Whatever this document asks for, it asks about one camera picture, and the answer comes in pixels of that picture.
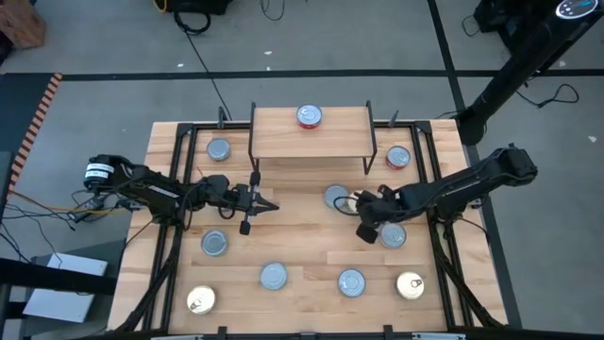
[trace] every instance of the silver can lid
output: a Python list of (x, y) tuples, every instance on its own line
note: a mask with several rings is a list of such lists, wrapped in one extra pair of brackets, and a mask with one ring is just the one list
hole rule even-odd
[(223, 138), (214, 138), (208, 143), (208, 156), (215, 161), (223, 161), (230, 156), (230, 143)]
[(413, 272), (404, 272), (396, 280), (396, 290), (403, 298), (418, 299), (424, 294), (424, 280)]
[(411, 161), (411, 153), (403, 146), (396, 145), (388, 150), (388, 161), (394, 166), (407, 166)]
[(365, 277), (357, 269), (346, 269), (340, 274), (338, 287), (347, 297), (359, 297), (365, 291)]
[(197, 315), (211, 311), (216, 303), (216, 294), (208, 286), (196, 286), (187, 296), (189, 310)]
[[(331, 209), (335, 209), (333, 205), (333, 201), (340, 196), (348, 196), (348, 189), (340, 184), (329, 185), (325, 189), (325, 194), (323, 199), (325, 200), (325, 204)], [(336, 205), (338, 208), (342, 208), (344, 204), (346, 204), (347, 199), (338, 199)]]
[(302, 124), (315, 125), (321, 122), (323, 112), (316, 105), (303, 105), (298, 108), (297, 117)]
[(266, 289), (281, 289), (286, 281), (287, 270), (282, 263), (267, 263), (260, 272), (260, 283)]
[(379, 231), (379, 241), (388, 248), (398, 248), (407, 241), (405, 229), (394, 223), (386, 223)]
[(206, 232), (201, 239), (201, 248), (210, 256), (220, 256), (227, 251), (227, 235), (218, 229)]

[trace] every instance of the orange and black striped tape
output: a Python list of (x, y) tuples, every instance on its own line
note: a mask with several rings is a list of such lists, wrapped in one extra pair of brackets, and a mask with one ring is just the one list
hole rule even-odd
[(48, 112), (48, 108), (50, 108), (50, 103), (53, 101), (53, 97), (57, 93), (57, 89), (59, 88), (60, 80), (62, 78), (62, 74), (53, 74), (50, 77), (48, 85), (46, 85), (46, 91), (44, 91), (44, 95), (42, 96), (42, 100), (38, 105), (36, 114), (29, 124), (29, 128), (27, 129), (25, 137), (21, 142), (21, 147), (19, 147), (19, 152), (17, 152), (15, 160), (12, 163), (12, 174), (10, 176), (10, 185), (8, 186), (8, 189), (11, 191), (14, 190), (17, 179), (19, 179), (19, 175), (21, 175), (21, 172), (23, 171), (27, 156), (29, 156), (29, 152), (31, 152), (31, 147), (34, 145), (36, 136), (38, 135), (38, 132), (40, 132), (40, 128), (42, 127), (42, 123), (44, 122), (44, 118)]

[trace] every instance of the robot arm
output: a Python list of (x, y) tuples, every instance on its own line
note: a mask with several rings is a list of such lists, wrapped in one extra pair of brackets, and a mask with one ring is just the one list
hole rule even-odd
[[(241, 233), (249, 233), (249, 216), (278, 210), (278, 206), (263, 199), (256, 192), (260, 174), (252, 173), (250, 186), (236, 184), (229, 189), (228, 178), (212, 175), (193, 184), (182, 184), (151, 171), (145, 165), (133, 164), (121, 156), (98, 155), (90, 158), (84, 186), (96, 195), (115, 193), (146, 207), (157, 223), (178, 225), (185, 210), (198, 211), (206, 205), (219, 209), (223, 218), (244, 212)], [(222, 210), (230, 210), (225, 216)]]
[(529, 184), (536, 176), (537, 167), (529, 154), (511, 144), (477, 164), (431, 183), (408, 184), (394, 190), (381, 185), (377, 189), (381, 197), (366, 191), (357, 195), (356, 207), (361, 217), (357, 235), (374, 243), (381, 223), (402, 222), (430, 208), (435, 208), (441, 220), (455, 219), (468, 203), (499, 186)]

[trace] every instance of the concrete floor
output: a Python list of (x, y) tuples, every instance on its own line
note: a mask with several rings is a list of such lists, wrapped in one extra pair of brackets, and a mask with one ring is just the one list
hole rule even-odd
[[(437, 3), (457, 69), (494, 70), (505, 62), (497, 36), (471, 39), (461, 32), (461, 19), (478, 0)], [(106, 6), (93, 0), (39, 0), (37, 9), (48, 22), (46, 45), (15, 53), (3, 72), (203, 71), (172, 18), (157, 14), (146, 1)], [(288, 0), (285, 10), (274, 23), (262, 16), (258, 2), (234, 0), (226, 16), (212, 17), (211, 29), (194, 43), (212, 71), (445, 68), (426, 2)], [(604, 22), (562, 57), (563, 68), (604, 68), (602, 53)], [(488, 81), (460, 79), (466, 104)], [(599, 227), (604, 212), (598, 203), (604, 195), (599, 175), (604, 162), (598, 157), (604, 141), (604, 77), (543, 77), (522, 92), (543, 100), (564, 82), (579, 91), (578, 104), (536, 110), (515, 96), (489, 122), (478, 151), (487, 156), (515, 142), (540, 169), (529, 186), (502, 188), (493, 195), (524, 327), (604, 332), (599, 322), (604, 272), (598, 263), (604, 255)], [(377, 118), (396, 110), (399, 118), (433, 118), (455, 109), (446, 77), (229, 79), (217, 84), (235, 119), (249, 117), (251, 101), (259, 106), (352, 106), (370, 99)], [(90, 156), (116, 153), (142, 162), (153, 122), (214, 120), (219, 105), (208, 80), (62, 82), (16, 189), (40, 202), (72, 206), (70, 193), (82, 188)], [(589, 136), (598, 140), (593, 143)], [(124, 240), (128, 221), (128, 214), (116, 214), (73, 232), (47, 218), (44, 229), (58, 251), (69, 251)], [(31, 221), (7, 225), (23, 253), (49, 252)], [(0, 246), (0, 255), (14, 257), (6, 246)], [(64, 339), (101, 326), (34, 338)]]

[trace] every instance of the red-labeled can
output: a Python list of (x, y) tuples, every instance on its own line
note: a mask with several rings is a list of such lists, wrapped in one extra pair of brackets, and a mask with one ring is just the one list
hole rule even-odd
[(299, 126), (310, 129), (321, 125), (323, 112), (318, 106), (303, 105), (298, 109), (296, 116)]
[(394, 170), (400, 170), (409, 165), (411, 161), (411, 153), (409, 150), (400, 145), (391, 147), (386, 153), (386, 164)]

